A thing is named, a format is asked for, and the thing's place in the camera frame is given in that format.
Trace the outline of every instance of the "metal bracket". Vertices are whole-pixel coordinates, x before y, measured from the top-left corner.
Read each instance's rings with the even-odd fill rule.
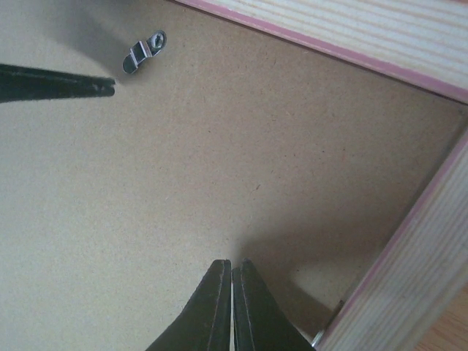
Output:
[[[111,97],[112,78],[0,64],[0,103],[78,97]]]
[[[145,42],[139,41],[130,48],[130,54],[124,59],[125,73],[132,74],[148,58],[156,56],[166,46],[167,36],[157,31]]]

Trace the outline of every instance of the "wood grain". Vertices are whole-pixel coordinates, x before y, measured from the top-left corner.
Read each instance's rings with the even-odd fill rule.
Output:
[[[415,348],[415,351],[465,350],[468,350],[468,285]]]
[[[468,281],[467,228],[468,132],[346,302],[320,350],[414,348]]]
[[[468,101],[468,6],[428,0],[179,0]]]

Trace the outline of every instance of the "pink edge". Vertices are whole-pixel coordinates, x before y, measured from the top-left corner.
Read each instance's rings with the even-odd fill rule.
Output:
[[[327,337],[329,337],[336,326],[341,322],[343,316],[347,314],[347,312],[352,308],[356,300],[359,298],[363,290],[367,287],[369,282],[374,278],[377,274],[378,270],[381,266],[385,263],[387,256],[390,252],[393,251],[395,245],[401,240],[403,235],[406,234],[407,228],[413,219],[422,211],[422,208],[427,206],[427,203],[430,201],[430,198],[434,195],[437,191],[437,188],[443,183],[446,176],[452,171],[453,164],[458,160],[461,156],[461,152],[464,148],[468,145],[468,132],[465,132],[461,139],[457,142],[451,153],[449,154],[448,158],[444,161],[440,169],[437,171],[436,175],[432,178],[429,185],[424,189],[423,194],[418,198],[416,204],[411,208],[411,211],[407,214],[404,218],[403,222],[400,224],[399,228],[396,230],[395,234],[393,234],[392,238],[388,242],[388,244],[383,249],[382,253],[379,255],[377,260],[374,262],[372,267],[369,269],[367,274],[364,276],[361,283],[358,285],[354,293],[345,303],[343,309],[340,311],[337,318],[333,321],[330,328],[327,330],[326,334],[324,335],[322,342],[325,341]]]
[[[182,4],[189,5],[191,7],[196,7],[200,10],[218,15],[235,22],[242,23],[246,26],[265,31],[267,33],[276,35],[291,42],[296,42],[298,44],[304,45],[306,47],[327,53],[329,55],[344,59],[346,61],[358,64],[365,68],[372,69],[377,72],[381,72],[385,75],[389,75],[394,78],[398,78],[405,82],[420,86],[421,88],[428,89],[435,93],[457,99],[461,102],[468,103],[468,89],[461,88],[459,86],[454,86],[452,84],[443,82],[441,80],[435,79],[428,75],[423,75],[419,72],[413,71],[411,69],[403,68],[391,64],[389,62],[380,61],[378,59],[368,57],[362,53],[358,53],[352,50],[345,48],[340,48],[339,46],[333,45],[329,42],[324,42],[319,39],[308,37],[305,34],[298,33],[296,31],[291,31],[289,29],[282,28],[275,24],[266,22],[264,20],[259,20],[257,18],[250,17],[248,15],[243,15],[239,12],[229,10],[226,7],[219,5],[211,4],[203,0],[176,0]]]

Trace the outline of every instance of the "wooden frame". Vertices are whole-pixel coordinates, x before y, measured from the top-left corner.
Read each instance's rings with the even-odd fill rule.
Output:
[[[468,102],[465,1],[179,0]],[[468,132],[318,349],[411,350],[468,281]]]
[[[466,0],[177,0],[468,102]]]

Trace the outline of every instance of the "small metal clip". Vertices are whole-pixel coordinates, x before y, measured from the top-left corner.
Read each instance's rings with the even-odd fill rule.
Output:
[[[137,42],[130,48],[130,54],[124,59],[125,73],[134,73],[143,61],[160,53],[166,45],[166,41],[166,33],[157,31],[145,42]]]

